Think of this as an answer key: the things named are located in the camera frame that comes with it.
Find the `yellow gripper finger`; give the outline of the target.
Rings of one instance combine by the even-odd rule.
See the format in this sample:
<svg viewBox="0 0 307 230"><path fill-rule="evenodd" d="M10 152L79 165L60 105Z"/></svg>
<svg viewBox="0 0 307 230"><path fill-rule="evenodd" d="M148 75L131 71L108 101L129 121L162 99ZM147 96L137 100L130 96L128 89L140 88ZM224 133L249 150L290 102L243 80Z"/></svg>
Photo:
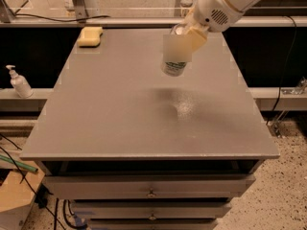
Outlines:
<svg viewBox="0 0 307 230"><path fill-rule="evenodd" d="M184 23L184 33L191 39L192 52L196 52L207 41L208 27L202 25L194 18L193 9L186 14Z"/></svg>
<svg viewBox="0 0 307 230"><path fill-rule="evenodd" d="M166 34L163 37L165 62L189 62L192 59L192 42L189 36Z"/></svg>

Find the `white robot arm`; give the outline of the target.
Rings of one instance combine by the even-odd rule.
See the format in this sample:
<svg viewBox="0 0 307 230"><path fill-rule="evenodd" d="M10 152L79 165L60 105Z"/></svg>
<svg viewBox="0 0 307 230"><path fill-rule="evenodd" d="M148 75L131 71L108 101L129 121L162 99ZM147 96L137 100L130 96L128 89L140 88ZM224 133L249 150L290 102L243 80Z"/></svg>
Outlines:
<svg viewBox="0 0 307 230"><path fill-rule="evenodd" d="M208 33L224 32L262 0L197 0L185 18L163 38L164 62L189 62Z"/></svg>

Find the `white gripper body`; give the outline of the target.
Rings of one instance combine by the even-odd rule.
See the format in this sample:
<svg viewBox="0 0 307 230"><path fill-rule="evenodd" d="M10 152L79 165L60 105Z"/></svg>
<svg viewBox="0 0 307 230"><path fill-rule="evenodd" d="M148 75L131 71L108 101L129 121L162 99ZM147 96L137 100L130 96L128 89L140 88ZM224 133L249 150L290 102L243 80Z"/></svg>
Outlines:
<svg viewBox="0 0 307 230"><path fill-rule="evenodd" d="M242 16L229 0L197 0L193 18L209 32L224 32Z"/></svg>

